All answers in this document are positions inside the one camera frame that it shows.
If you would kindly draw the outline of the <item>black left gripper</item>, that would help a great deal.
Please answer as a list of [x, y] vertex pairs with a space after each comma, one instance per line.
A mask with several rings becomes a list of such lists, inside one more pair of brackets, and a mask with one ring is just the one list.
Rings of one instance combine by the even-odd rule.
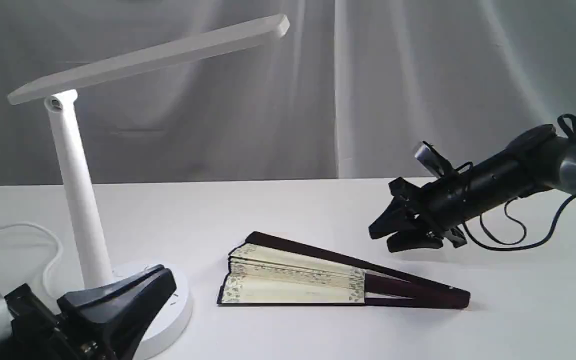
[[22, 284], [4, 299], [23, 360], [132, 360], [149, 326], [176, 291], [162, 264], [112, 284], [66, 292], [55, 314]]

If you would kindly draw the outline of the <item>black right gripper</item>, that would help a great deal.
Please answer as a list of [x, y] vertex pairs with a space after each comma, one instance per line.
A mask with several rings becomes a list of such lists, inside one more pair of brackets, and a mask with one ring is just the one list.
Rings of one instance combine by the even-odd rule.
[[390, 253], [414, 249], [441, 249], [444, 240], [453, 248], [467, 244], [458, 226], [462, 215], [455, 203], [457, 196], [433, 193], [413, 185], [402, 177], [389, 183], [391, 202], [368, 226], [371, 239], [388, 237]]

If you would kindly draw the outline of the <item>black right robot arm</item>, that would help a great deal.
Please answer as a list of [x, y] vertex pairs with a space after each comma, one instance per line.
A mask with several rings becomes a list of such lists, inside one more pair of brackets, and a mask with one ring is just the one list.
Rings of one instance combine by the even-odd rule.
[[[391, 201], [368, 227], [371, 239], [386, 239], [391, 253], [412, 249], [440, 249], [448, 240], [454, 248], [468, 241], [496, 252], [514, 252], [544, 245], [554, 234], [563, 210], [576, 199], [576, 116], [557, 118], [564, 136], [552, 124], [536, 126], [511, 141], [492, 157], [454, 167], [430, 143], [421, 141], [414, 157], [434, 177], [416, 186], [402, 177], [389, 182]], [[561, 191], [568, 198], [560, 205], [544, 237], [532, 244], [495, 246], [478, 241], [467, 222], [519, 198]]]

